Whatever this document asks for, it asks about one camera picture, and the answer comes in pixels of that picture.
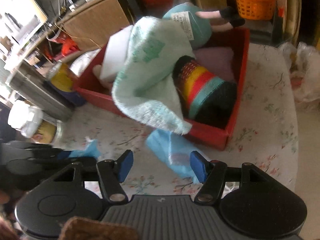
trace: wire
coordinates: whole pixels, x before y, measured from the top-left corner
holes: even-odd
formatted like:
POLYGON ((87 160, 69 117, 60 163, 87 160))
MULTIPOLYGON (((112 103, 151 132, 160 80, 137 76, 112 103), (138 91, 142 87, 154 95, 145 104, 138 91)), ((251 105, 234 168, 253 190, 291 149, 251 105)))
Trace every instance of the wire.
POLYGON ((88 40, 92 41, 95 45, 97 45, 98 48, 102 49, 102 47, 99 46, 97 43, 95 43, 94 40, 92 40, 92 39, 90 39, 90 38, 88 38, 88 37, 76 37, 76 36, 72 36, 72 35, 70 35, 66 30, 63 30, 62 28, 60 28, 60 27, 57 25, 56 22, 54 22, 54 24, 57 26, 58 29, 60 29, 60 30, 62 30, 63 32, 65 32, 66 34, 68 34, 71 38, 75 38, 75 39, 88 39, 88 40))

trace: black fabric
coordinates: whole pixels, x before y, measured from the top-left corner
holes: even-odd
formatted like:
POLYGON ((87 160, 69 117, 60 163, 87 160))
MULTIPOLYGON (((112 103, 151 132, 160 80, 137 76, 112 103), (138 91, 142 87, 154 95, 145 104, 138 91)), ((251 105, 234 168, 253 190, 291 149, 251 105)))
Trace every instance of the black fabric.
POLYGON ((203 102, 195 121, 224 129, 228 124, 236 98, 237 85, 231 82, 223 82, 203 102))
POLYGON ((234 15, 238 14, 237 10, 234 9, 233 7, 231 6, 228 6, 222 10, 219 11, 220 12, 220 15, 223 19, 231 19, 234 15))
POLYGON ((230 24, 235 28, 235 27, 239 27, 245 24, 245 19, 243 18, 238 18, 238 19, 234 19, 232 21, 230 21, 230 24))
POLYGON ((174 66, 174 70, 172 72, 173 80, 176 80, 178 78, 181 69, 192 60, 195 60, 195 59, 190 56, 182 56, 181 58, 178 59, 177 63, 174 66))

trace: light green blanket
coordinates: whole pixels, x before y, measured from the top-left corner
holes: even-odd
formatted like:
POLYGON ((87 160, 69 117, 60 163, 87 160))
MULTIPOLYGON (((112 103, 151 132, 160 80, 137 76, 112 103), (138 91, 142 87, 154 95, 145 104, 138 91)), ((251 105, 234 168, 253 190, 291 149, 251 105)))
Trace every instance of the light green blanket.
POLYGON ((154 17, 140 19, 132 29, 126 62, 113 85, 116 106, 143 124, 188 133, 192 125, 183 120, 171 74, 184 55, 194 57, 179 23, 154 17))

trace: red box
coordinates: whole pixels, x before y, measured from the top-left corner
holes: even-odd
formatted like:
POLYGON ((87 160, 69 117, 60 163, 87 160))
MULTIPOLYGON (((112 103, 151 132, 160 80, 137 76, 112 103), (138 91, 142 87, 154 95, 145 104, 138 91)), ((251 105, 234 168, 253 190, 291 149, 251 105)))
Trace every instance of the red box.
MULTIPOLYGON (((231 47, 234 52, 232 71, 238 82, 237 100, 230 116, 226 128, 219 129, 206 124, 185 119, 192 124, 190 132, 185 135, 191 141, 205 143, 214 146, 219 150, 224 150, 228 138, 232 135, 236 125, 236 119, 241 102, 241 95, 246 74, 246 65, 249 50, 250 32, 246 28, 235 28, 223 33, 213 33, 205 47, 231 47)), ((93 75, 92 68, 101 65, 106 46, 91 61, 86 70, 75 83, 75 90, 78 91, 91 104, 111 111, 114 114, 125 116, 113 103, 112 97, 103 94, 106 89, 102 87, 99 80, 93 75)))

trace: metal container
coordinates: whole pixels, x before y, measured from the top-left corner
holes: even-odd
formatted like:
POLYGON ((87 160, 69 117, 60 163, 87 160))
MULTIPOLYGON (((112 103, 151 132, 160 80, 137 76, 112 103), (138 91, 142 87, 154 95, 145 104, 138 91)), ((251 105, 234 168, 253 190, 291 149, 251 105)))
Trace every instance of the metal container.
POLYGON ((49 116, 67 121, 72 116, 74 106, 44 81, 45 78, 34 67, 23 61, 10 74, 6 84, 49 116))

